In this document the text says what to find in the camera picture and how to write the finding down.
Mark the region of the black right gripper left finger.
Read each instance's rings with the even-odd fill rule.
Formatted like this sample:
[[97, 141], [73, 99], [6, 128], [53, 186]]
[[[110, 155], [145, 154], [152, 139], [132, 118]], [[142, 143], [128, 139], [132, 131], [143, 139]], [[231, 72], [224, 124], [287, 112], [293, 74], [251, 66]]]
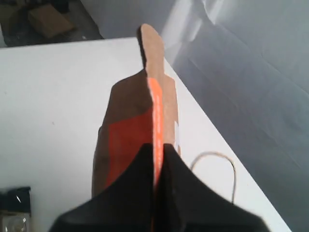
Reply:
[[128, 168], [103, 192], [60, 215], [52, 232], [150, 232], [153, 147], [143, 144]]

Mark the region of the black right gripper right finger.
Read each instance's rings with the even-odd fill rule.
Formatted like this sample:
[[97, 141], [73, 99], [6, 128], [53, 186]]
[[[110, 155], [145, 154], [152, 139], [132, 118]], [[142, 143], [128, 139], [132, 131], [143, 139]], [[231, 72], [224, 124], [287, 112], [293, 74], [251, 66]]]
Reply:
[[157, 186], [156, 232], [266, 232], [263, 220], [224, 199], [164, 144], [163, 167]]

